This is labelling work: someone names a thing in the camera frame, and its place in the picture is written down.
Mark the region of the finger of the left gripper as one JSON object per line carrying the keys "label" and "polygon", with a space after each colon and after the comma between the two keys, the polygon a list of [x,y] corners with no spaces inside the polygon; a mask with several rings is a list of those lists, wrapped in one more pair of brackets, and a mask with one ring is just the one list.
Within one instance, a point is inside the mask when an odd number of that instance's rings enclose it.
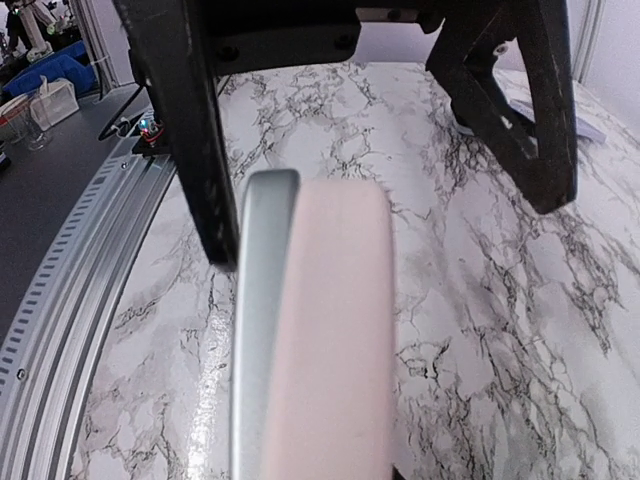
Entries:
{"label": "finger of the left gripper", "polygon": [[[426,68],[452,111],[480,138],[540,214],[577,195],[577,141],[565,2],[444,1]],[[514,110],[494,77],[498,49],[517,42],[533,119]]]}
{"label": "finger of the left gripper", "polygon": [[150,83],[204,252],[210,264],[233,271],[237,208],[201,4],[117,1],[114,7]]}

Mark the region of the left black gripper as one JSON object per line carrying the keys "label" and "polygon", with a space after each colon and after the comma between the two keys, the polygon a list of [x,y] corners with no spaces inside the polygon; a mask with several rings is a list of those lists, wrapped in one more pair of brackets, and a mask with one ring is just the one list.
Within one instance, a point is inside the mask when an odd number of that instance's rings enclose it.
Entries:
{"label": "left black gripper", "polygon": [[426,34],[444,1],[201,1],[214,69],[232,75],[350,59],[364,23],[418,24]]}

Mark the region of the pink phone case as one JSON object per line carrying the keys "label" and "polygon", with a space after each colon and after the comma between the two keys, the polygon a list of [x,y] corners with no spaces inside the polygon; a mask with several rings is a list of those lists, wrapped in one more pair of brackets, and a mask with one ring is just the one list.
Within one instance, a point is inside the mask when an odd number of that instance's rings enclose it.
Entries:
{"label": "pink phone case", "polygon": [[261,478],[391,477],[394,295],[384,190],[366,180],[304,183],[287,252]]}

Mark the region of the blue plastic bin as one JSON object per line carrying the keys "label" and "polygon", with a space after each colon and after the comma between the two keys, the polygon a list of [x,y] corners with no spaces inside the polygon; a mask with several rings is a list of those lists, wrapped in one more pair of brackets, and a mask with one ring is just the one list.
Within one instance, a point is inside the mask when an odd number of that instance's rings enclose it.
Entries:
{"label": "blue plastic bin", "polygon": [[77,41],[36,63],[29,63],[26,56],[22,56],[3,64],[1,101],[7,102],[23,93],[36,90],[42,84],[42,77],[48,82],[61,78],[69,80],[76,95],[89,92],[98,83],[84,43]]}

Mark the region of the white tissue box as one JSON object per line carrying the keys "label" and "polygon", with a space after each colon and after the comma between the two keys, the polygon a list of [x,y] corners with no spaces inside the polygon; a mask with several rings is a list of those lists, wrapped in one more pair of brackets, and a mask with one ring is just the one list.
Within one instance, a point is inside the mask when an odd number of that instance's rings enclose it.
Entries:
{"label": "white tissue box", "polygon": [[41,75],[41,85],[33,95],[29,108],[33,120],[42,131],[59,124],[79,110],[71,81],[59,78],[49,81]]}

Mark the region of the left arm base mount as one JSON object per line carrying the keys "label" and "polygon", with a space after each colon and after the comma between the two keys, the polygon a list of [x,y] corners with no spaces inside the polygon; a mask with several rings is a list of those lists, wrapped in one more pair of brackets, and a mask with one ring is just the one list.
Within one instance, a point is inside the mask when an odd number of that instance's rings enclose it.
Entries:
{"label": "left arm base mount", "polygon": [[139,138],[132,148],[133,154],[151,157],[171,153],[164,123],[155,112],[149,111],[140,117],[136,125],[136,132],[139,134]]}

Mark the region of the right aluminium frame post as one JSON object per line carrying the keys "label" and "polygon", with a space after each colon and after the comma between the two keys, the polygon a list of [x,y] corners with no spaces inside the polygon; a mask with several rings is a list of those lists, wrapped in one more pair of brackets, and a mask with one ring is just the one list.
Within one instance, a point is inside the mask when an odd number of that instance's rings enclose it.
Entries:
{"label": "right aluminium frame post", "polygon": [[583,13],[575,47],[572,49],[572,77],[579,83],[584,83],[587,79],[607,3],[607,0],[582,1]]}

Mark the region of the front aluminium rail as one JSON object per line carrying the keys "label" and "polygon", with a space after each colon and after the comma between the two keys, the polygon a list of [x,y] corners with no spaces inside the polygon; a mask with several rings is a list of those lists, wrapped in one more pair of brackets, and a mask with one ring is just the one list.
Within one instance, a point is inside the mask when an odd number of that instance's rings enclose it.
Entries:
{"label": "front aluminium rail", "polygon": [[175,165],[122,141],[44,256],[1,348],[1,476],[64,479],[107,331]]}

